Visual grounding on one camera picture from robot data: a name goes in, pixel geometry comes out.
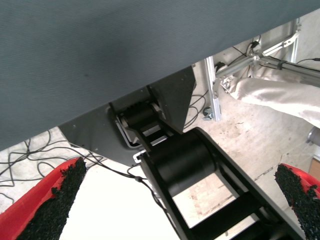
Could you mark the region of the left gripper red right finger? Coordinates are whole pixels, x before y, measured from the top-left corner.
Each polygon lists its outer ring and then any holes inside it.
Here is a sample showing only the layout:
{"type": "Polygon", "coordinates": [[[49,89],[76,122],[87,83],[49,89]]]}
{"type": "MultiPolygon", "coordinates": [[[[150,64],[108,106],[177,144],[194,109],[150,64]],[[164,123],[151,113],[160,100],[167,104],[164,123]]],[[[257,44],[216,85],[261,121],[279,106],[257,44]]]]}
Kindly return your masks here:
{"type": "Polygon", "coordinates": [[[275,181],[294,211],[307,240],[320,238],[320,181],[309,173],[281,163],[275,181]]]}

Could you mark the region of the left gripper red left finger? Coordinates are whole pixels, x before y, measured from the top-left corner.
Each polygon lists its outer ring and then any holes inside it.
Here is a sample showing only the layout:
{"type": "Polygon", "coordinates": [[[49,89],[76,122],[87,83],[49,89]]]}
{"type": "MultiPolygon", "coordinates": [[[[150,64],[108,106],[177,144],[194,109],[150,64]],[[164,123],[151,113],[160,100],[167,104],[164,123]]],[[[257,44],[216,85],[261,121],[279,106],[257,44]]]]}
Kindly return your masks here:
{"type": "Polygon", "coordinates": [[[58,165],[0,215],[2,240],[58,240],[86,175],[76,157],[58,165]]]}

